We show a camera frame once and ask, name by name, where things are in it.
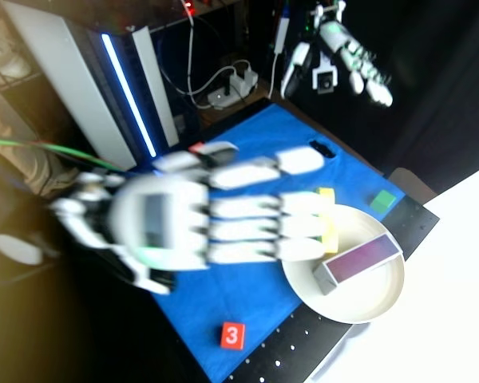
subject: round plate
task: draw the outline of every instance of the round plate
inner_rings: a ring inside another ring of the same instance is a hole
[[[338,230],[339,252],[367,242],[388,230],[370,215],[353,207],[335,205],[333,218]],[[343,323],[366,323],[388,311],[398,300],[405,280],[402,256],[343,282],[324,295],[312,271],[321,260],[282,262],[295,293],[312,310]]]

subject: green cube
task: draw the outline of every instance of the green cube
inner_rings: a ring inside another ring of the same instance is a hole
[[[395,195],[391,195],[387,190],[382,190],[376,195],[376,198],[373,199],[370,206],[374,211],[383,214],[392,206],[392,203],[394,203],[395,200]]]

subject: robotic hand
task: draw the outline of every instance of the robotic hand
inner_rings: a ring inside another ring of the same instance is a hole
[[[337,6],[316,6],[313,12],[315,41],[300,42],[296,46],[282,81],[283,98],[290,97],[298,87],[311,66],[316,48],[319,50],[320,65],[313,69],[312,88],[319,94],[332,92],[338,83],[338,70],[333,62],[342,72],[348,73],[355,94],[365,90],[374,102],[387,107],[392,105],[392,94],[386,86],[387,78],[374,66],[374,55],[367,52],[342,24],[345,8],[343,0],[339,0]],[[334,18],[328,16],[330,12],[335,12]]]
[[[236,147],[219,142],[155,161],[162,171],[135,176],[84,173],[52,204],[68,232],[116,265],[134,286],[158,294],[174,287],[173,271],[209,263],[318,259],[324,245],[320,214],[330,208],[307,191],[278,196],[211,199],[213,188],[233,189],[310,172],[323,166],[312,148],[294,148],[226,165]]]

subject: blue mat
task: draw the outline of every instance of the blue mat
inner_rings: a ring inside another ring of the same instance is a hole
[[[389,181],[277,105],[271,105],[215,140],[237,145],[237,160],[271,156],[286,148],[308,145],[312,140],[324,143],[337,156],[316,172],[220,191],[213,196],[276,195],[331,187],[335,189],[337,203],[356,207],[379,220],[385,215],[370,209],[369,204],[382,189],[397,197],[393,206],[404,196]],[[179,273],[176,291],[154,298],[213,383],[227,378],[302,303],[290,288],[279,263],[213,265],[209,270]],[[223,322],[246,325],[243,351],[220,348]]]

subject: led light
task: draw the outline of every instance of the led light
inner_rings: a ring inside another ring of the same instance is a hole
[[[115,70],[117,78],[119,79],[119,83],[121,84],[121,88],[125,93],[126,100],[128,100],[129,107],[133,112],[133,116],[135,117],[135,121],[137,122],[138,128],[140,129],[142,137],[144,138],[144,142],[147,146],[147,149],[149,150],[149,154],[151,155],[151,157],[156,157],[156,151],[154,150],[151,138],[147,133],[147,128],[145,127],[144,121],[142,120],[141,113],[138,110],[137,103],[133,98],[133,94],[131,93],[128,82],[126,81],[126,76],[122,70],[121,63],[117,58],[117,54],[115,53],[115,49],[113,48],[110,36],[108,34],[102,34],[101,40],[103,40],[103,43],[105,44],[106,52],[110,57],[113,69]]]

